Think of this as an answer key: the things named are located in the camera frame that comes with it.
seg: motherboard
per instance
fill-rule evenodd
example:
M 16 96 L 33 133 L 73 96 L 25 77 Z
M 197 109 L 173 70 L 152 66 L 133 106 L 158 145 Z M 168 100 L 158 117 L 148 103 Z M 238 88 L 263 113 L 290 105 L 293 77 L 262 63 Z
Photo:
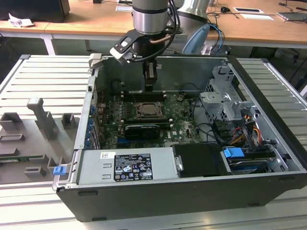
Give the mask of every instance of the motherboard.
M 103 108 L 98 106 L 102 149 L 201 143 L 191 117 L 192 99 L 182 93 L 165 93 L 160 98 L 153 101 L 154 97 L 132 94 L 106 97 Z

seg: sticker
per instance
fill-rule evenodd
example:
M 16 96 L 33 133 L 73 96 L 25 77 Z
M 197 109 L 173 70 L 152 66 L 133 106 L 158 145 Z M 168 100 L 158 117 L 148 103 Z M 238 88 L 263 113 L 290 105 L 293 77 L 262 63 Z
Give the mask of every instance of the sticker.
M 114 155 L 114 180 L 137 181 L 152 180 L 153 169 L 149 153 Z
M 100 159 L 114 159 L 116 152 L 101 152 Z

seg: blue handle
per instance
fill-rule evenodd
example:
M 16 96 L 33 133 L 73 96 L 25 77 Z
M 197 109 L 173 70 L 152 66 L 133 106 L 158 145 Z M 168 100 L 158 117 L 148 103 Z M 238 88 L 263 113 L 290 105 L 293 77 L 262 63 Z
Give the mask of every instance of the blue handle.
M 201 54 L 201 47 L 206 41 L 210 26 L 205 24 L 202 26 L 184 46 L 183 54 Z

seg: blue cable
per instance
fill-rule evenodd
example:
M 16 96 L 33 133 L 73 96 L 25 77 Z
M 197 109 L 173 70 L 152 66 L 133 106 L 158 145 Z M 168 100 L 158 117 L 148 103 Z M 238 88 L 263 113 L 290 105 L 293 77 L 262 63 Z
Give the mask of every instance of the blue cable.
M 218 51 L 217 51 L 216 54 L 215 54 L 215 55 L 217 55 L 217 54 L 219 53 L 221 47 L 222 47 L 222 40 L 223 40 L 222 34 L 221 34 L 221 31 L 220 31 L 215 25 L 210 24 L 210 23 L 209 23 L 209 25 L 212 26 L 214 29 L 216 29 L 216 31 L 217 31 L 217 32 L 219 33 L 219 35 L 220 35 L 220 41 L 221 41 L 221 42 L 220 42 L 220 46 L 219 46 Z

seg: black computer case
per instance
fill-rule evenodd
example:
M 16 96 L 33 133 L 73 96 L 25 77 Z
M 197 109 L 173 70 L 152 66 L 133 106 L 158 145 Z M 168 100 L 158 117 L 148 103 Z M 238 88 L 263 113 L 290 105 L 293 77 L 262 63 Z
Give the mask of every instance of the black computer case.
M 0 0 L 0 20 L 17 18 L 62 23 L 70 11 L 68 0 Z

